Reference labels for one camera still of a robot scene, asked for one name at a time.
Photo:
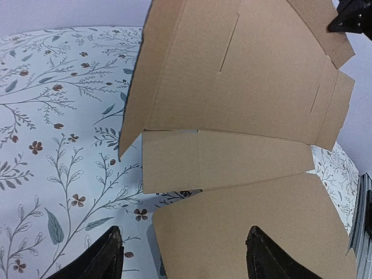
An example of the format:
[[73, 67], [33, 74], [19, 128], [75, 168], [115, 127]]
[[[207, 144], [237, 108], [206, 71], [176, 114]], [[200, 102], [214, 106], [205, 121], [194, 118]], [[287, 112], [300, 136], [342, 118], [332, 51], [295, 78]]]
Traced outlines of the brown cardboard box sheet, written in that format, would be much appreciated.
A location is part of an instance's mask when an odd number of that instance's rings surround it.
[[314, 169], [332, 150], [354, 54], [331, 1], [153, 1], [119, 153], [142, 139], [146, 193], [197, 190], [156, 209], [168, 278], [249, 278], [261, 228], [321, 278], [355, 278], [348, 234]]

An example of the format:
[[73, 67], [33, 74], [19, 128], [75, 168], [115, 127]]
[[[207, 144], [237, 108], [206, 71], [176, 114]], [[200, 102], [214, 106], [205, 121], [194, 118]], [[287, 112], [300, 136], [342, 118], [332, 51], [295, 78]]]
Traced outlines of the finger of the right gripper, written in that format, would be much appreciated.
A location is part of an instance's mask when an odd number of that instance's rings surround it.
[[371, 35], [371, 1], [340, 1], [338, 15], [329, 23], [329, 33], [356, 33]]

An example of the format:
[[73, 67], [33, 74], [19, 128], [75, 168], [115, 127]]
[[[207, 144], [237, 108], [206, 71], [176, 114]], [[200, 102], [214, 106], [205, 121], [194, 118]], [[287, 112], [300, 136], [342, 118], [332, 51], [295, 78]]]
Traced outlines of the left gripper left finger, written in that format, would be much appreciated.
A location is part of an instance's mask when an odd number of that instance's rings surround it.
[[49, 279], [118, 279], [124, 262], [124, 246], [118, 226], [111, 226], [76, 260]]

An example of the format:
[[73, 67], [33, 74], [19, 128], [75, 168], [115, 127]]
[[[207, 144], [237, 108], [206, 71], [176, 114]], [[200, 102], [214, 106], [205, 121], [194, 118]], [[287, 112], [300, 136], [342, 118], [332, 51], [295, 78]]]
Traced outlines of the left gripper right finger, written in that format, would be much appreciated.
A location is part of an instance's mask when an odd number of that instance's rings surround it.
[[298, 263], [261, 228], [252, 226], [246, 239], [246, 264], [252, 279], [321, 279]]

